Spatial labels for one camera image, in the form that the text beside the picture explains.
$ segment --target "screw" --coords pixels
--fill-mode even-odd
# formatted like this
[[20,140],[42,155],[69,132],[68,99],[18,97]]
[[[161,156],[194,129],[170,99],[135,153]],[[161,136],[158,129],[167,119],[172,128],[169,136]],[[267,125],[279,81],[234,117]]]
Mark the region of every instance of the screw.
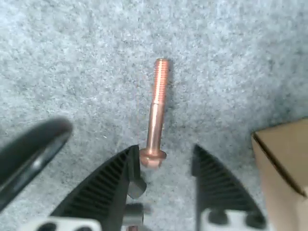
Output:
[[138,226],[128,226],[126,231],[138,231]]
[[165,152],[160,150],[160,140],[164,122],[168,73],[169,61],[167,59],[157,59],[147,144],[146,148],[140,150],[140,161],[149,168],[160,167],[167,156]]

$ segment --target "brown cardboard box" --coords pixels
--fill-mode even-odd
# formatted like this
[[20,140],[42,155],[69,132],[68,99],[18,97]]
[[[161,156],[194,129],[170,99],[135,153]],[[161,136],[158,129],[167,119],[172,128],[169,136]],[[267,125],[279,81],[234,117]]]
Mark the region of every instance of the brown cardboard box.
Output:
[[308,231],[308,119],[252,136],[270,222],[277,231]]

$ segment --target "black rubber pad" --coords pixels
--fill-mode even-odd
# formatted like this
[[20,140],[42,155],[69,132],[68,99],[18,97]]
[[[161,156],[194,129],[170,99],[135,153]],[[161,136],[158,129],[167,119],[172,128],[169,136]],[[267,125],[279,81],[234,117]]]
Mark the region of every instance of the black rubber pad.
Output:
[[227,224],[228,217],[224,211],[245,211],[248,226],[265,227],[265,218],[253,198],[216,157],[195,145],[192,160],[192,174],[197,179],[197,216],[210,209],[209,222]]
[[[101,223],[104,231],[119,231],[128,189],[133,181],[142,181],[137,145],[121,151],[98,167],[58,205],[51,216],[92,218]],[[145,190],[144,184],[143,181],[142,188],[133,184],[130,192],[140,196]]]

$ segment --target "copper bolt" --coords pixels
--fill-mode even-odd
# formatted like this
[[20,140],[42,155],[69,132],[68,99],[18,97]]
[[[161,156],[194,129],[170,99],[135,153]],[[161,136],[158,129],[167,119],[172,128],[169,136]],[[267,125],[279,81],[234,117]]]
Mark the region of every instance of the copper bolt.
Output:
[[126,231],[138,231],[138,226],[128,226]]
[[146,148],[140,150],[141,163],[150,168],[158,168],[166,158],[160,150],[160,140],[164,122],[169,61],[157,59],[155,63],[155,85],[150,109],[149,130]]

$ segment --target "ribbed gripper pad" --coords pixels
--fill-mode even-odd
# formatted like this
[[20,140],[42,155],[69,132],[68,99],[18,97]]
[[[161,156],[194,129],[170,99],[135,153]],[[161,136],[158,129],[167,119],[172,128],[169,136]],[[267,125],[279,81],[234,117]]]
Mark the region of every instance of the ribbed gripper pad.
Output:
[[130,158],[139,161],[138,156],[139,147],[135,145],[111,157],[83,180],[51,216],[96,219],[105,231],[119,230],[129,186],[128,162]]
[[197,177],[198,203],[202,209],[259,211],[235,176],[198,145],[194,148],[193,174]]

